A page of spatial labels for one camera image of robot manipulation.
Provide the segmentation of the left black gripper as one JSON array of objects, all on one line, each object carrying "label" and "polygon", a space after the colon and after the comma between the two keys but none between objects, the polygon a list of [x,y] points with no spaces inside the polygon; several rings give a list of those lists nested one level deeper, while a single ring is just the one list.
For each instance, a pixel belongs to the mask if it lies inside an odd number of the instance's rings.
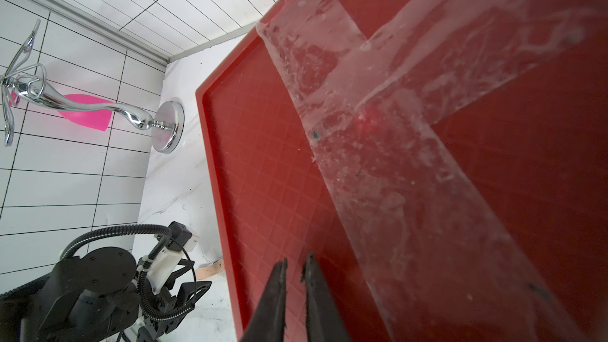
[{"label": "left black gripper", "polygon": [[147,275],[143,293],[147,295],[149,308],[160,313],[162,317],[160,321],[156,321],[144,314],[137,331],[137,341],[159,341],[160,337],[173,332],[184,321],[187,313],[182,311],[171,319],[168,313],[181,308],[194,310],[196,303],[211,288],[211,281],[186,281],[180,285],[177,295],[172,295],[170,291],[174,288],[176,280],[187,272],[194,272],[191,260],[180,259],[177,266],[179,269],[171,272],[168,280],[161,287],[153,286],[150,281],[151,275]]}]

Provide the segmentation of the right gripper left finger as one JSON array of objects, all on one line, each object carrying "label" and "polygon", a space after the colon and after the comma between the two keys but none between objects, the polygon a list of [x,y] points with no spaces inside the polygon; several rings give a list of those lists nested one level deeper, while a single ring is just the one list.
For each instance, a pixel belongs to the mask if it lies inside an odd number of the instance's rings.
[{"label": "right gripper left finger", "polygon": [[287,267],[286,259],[273,266],[241,342],[283,342],[286,327]]}]

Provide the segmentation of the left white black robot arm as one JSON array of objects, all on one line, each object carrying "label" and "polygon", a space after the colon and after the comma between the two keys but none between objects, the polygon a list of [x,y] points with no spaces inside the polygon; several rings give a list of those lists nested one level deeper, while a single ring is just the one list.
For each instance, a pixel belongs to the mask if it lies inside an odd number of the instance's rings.
[{"label": "left white black robot arm", "polygon": [[158,293],[150,284],[137,287],[139,266],[127,250],[103,247],[84,257],[59,261],[49,274],[1,295],[3,341],[158,341],[185,319],[155,321],[143,314],[142,297],[167,316],[195,304],[212,284],[184,282],[171,294],[177,278],[193,263],[180,259]]}]

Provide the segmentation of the red three-drawer cabinet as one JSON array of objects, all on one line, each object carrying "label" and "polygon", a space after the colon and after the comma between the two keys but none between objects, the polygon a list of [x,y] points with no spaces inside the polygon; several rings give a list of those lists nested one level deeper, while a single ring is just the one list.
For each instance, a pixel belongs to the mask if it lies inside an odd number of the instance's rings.
[{"label": "red three-drawer cabinet", "polygon": [[279,0],[196,92],[237,338],[607,339],[607,0]]}]

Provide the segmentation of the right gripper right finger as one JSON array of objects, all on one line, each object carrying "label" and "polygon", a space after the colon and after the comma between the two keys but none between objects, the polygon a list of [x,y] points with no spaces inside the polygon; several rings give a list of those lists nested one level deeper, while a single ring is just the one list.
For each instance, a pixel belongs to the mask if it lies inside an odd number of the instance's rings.
[{"label": "right gripper right finger", "polygon": [[301,281],[305,283],[307,291],[307,340],[350,341],[351,337],[326,283],[325,275],[313,253],[308,254],[302,266]]}]

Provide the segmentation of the chrome glass rack stand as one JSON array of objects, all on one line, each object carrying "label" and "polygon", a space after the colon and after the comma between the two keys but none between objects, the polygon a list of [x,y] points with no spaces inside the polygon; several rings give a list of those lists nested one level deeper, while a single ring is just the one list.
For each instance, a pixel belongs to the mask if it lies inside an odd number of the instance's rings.
[{"label": "chrome glass rack stand", "polygon": [[48,82],[46,67],[41,63],[27,66],[25,63],[33,51],[36,34],[41,22],[37,21],[28,38],[11,60],[6,72],[1,76],[1,99],[4,117],[4,145],[13,144],[15,120],[12,109],[19,101],[46,109],[61,109],[68,112],[93,112],[109,110],[125,118],[131,126],[140,131],[151,131],[152,147],[159,153],[173,152],[183,135],[185,110],[177,101],[166,101],[153,116],[140,107],[114,103],[78,104],[58,95],[58,91]]}]

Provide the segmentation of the peach knife diagonal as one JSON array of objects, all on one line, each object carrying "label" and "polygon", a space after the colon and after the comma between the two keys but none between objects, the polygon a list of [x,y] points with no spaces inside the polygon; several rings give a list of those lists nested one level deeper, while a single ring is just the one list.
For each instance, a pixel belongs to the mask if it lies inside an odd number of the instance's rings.
[{"label": "peach knife diagonal", "polygon": [[224,259],[221,258],[218,261],[215,261],[211,264],[207,264],[205,266],[201,266],[196,269],[196,279],[203,281],[211,278],[212,276],[218,275],[225,271],[225,263]]}]

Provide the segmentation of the pink wine glass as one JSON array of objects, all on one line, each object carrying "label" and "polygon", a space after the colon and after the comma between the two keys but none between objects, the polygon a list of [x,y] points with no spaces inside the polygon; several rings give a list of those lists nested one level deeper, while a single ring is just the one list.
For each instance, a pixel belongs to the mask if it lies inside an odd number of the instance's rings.
[{"label": "pink wine glass", "polygon": [[[80,92],[68,94],[62,94],[60,92],[57,93],[61,97],[65,97],[68,100],[74,101],[81,105],[99,105],[111,103],[109,100]],[[51,111],[58,112],[58,114],[60,114],[63,118],[72,123],[98,131],[106,131],[112,118],[112,112],[109,110],[98,110],[93,112],[68,112],[61,109],[51,109]]]}]

